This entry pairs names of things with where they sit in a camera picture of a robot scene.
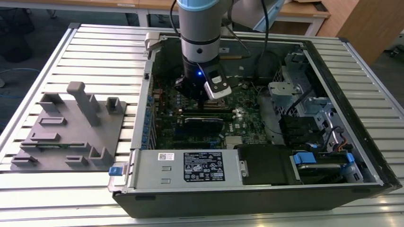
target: warning label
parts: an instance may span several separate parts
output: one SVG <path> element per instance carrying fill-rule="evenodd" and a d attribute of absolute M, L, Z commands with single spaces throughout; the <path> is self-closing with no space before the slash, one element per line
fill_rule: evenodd
<path fill-rule="evenodd" d="M 222 152 L 185 153 L 185 180 L 187 182 L 225 181 Z"/>

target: wooden table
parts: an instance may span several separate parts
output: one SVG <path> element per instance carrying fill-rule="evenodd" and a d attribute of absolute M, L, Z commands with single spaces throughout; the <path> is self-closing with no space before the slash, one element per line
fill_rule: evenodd
<path fill-rule="evenodd" d="M 137 13 L 139 0 L 0 0 L 0 7 Z"/>
<path fill-rule="evenodd" d="M 173 0 L 139 0 L 138 15 L 141 26 L 150 26 L 149 15 L 170 14 Z M 178 15 L 179 6 L 175 7 L 174 15 Z M 315 36 L 323 25 L 323 22 L 330 18 L 330 12 L 318 11 L 311 3 L 291 2 L 282 8 L 277 21 L 310 23 L 310 27 L 305 35 Z"/>
<path fill-rule="evenodd" d="M 151 14 L 170 14 L 171 4 L 173 0 L 0 0 L 2 7 L 137 13 L 143 27 L 150 27 Z M 315 36 L 330 16 L 330 12 L 318 11 L 311 3 L 291 2 L 285 5 L 277 21 L 310 23 L 306 35 Z"/>

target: black cable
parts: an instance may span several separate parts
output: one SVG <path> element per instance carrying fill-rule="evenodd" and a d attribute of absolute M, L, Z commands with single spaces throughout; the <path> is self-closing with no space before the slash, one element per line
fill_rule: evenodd
<path fill-rule="evenodd" d="M 338 126 L 338 125 L 331 128 L 331 131 L 330 131 L 330 133 L 326 137 L 326 140 L 325 140 L 325 143 L 323 143 L 323 146 L 322 146 L 322 151 L 325 151 L 327 149 L 327 144 L 329 144 L 331 135 L 333 135 L 334 131 L 338 130 L 339 128 L 341 128 L 341 126 Z"/>
<path fill-rule="evenodd" d="M 267 46 L 269 46 L 269 36 L 270 36 L 270 18 L 269 18 L 269 10 L 267 10 L 267 5 L 266 1 L 262 0 L 262 5 L 263 5 L 263 10 L 265 10 L 265 15 L 266 15 L 266 40 L 265 40 L 265 49 L 262 53 L 262 57 L 265 56 L 265 53 L 267 51 Z"/>
<path fill-rule="evenodd" d="M 241 40 L 239 36 L 237 35 L 237 33 L 234 32 L 234 30 L 225 24 L 222 24 L 227 29 L 229 29 L 229 32 L 233 34 L 233 36 L 235 37 L 235 39 L 238 39 L 239 43 L 242 44 L 242 46 L 245 47 L 249 55 L 245 55 L 242 56 L 242 59 L 246 59 L 246 58 L 251 58 L 251 52 L 250 52 L 250 49 L 247 48 L 246 44 L 243 43 L 243 41 Z"/>
<path fill-rule="evenodd" d="M 175 29 L 175 33 L 178 35 L 178 37 L 182 37 L 178 28 L 175 27 L 175 21 L 173 20 L 173 10 L 175 9 L 175 5 L 177 5 L 178 0 L 174 0 L 173 5 L 171 5 L 171 9 L 170 9 L 170 22 L 171 22 L 171 26 Z"/>
<path fill-rule="evenodd" d="M 295 108 L 295 106 L 298 106 L 298 104 L 303 101 L 303 99 L 310 95 L 310 93 L 314 91 L 314 88 L 311 87 L 310 90 L 307 90 L 303 95 L 299 97 L 299 99 L 297 100 L 297 102 L 291 105 L 291 107 L 289 108 L 286 115 L 290 115 L 290 112 L 293 111 L 293 109 Z"/>
<path fill-rule="evenodd" d="M 283 136 L 283 134 L 282 134 L 281 132 L 274 131 L 274 130 L 269 127 L 269 125 L 266 124 L 265 121 L 262 121 L 262 123 L 265 124 L 266 128 L 267 128 L 271 132 L 274 132 L 275 134 L 279 134 L 279 135 Z"/>

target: aluminum extrusion table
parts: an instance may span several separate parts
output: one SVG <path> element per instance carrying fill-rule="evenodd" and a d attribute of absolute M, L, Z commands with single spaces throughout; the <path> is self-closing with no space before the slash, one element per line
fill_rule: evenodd
<path fill-rule="evenodd" d="M 45 92 L 62 92 L 71 81 L 83 81 L 98 100 L 114 95 L 130 105 L 115 161 L 130 157 L 143 68 L 145 38 L 171 29 L 129 26 L 73 26 L 45 66 L 0 136 L 0 226 L 401 226 L 404 223 L 404 189 L 358 200 L 331 211 L 198 218 L 133 219 L 107 189 L 109 173 L 11 173 L 13 156 L 42 112 Z M 239 33 L 239 36 L 263 34 Z M 338 38 L 273 35 L 311 40 L 331 69 L 365 126 L 401 179 L 404 179 L 404 110 L 365 64 L 350 43 Z M 117 178 L 115 184 L 123 183 Z"/>

